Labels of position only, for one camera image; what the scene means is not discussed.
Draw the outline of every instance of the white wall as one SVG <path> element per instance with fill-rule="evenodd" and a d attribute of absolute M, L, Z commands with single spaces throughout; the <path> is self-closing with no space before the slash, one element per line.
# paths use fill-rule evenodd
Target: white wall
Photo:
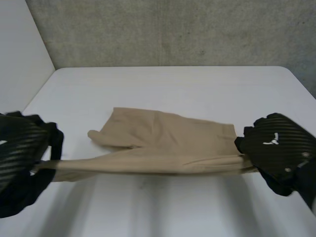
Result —
<path fill-rule="evenodd" d="M 0 113 L 24 110 L 55 71 L 24 0 L 0 0 Z"/>

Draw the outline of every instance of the white logo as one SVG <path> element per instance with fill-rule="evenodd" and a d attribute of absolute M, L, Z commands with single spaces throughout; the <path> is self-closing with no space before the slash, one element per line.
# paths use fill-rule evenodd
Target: white logo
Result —
<path fill-rule="evenodd" d="M 264 145 L 278 145 L 278 133 L 275 133 L 275 138 L 271 142 L 264 142 Z"/>

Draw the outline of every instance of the beige cloth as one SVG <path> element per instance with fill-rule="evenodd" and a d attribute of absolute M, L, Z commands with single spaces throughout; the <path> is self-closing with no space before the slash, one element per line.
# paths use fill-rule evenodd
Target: beige cloth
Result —
<path fill-rule="evenodd" d="M 122 151 L 104 156 L 47 161 L 55 181 L 76 181 L 96 173 L 237 174 L 256 169 L 234 145 L 232 124 L 184 118 L 160 111 L 114 108 L 101 131 L 88 136 Z"/>

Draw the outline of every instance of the fabric fold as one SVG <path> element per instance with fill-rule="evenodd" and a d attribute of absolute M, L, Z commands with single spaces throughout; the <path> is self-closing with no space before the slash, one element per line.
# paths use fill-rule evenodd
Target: fabric fold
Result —
<path fill-rule="evenodd" d="M 97 173 L 163 175 L 240 174 L 255 172 L 234 145 L 232 124 L 185 118 L 160 111 L 114 108 L 100 131 L 89 138 L 124 150 L 91 159 L 46 161 L 55 181 L 77 181 Z"/>

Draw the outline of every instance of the white table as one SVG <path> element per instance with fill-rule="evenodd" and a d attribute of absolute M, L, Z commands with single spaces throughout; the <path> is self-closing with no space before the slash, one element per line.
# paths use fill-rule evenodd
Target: white table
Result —
<path fill-rule="evenodd" d="M 65 133 L 63 159 L 105 151 L 91 143 L 113 107 L 172 112 L 243 127 L 270 113 L 316 134 L 316 101 L 282 67 L 67 68 L 57 70 L 24 114 Z M 316 217 L 298 194 L 275 195 L 259 174 L 222 177 L 99 175 L 52 183 L 3 237 L 309 237 Z"/>

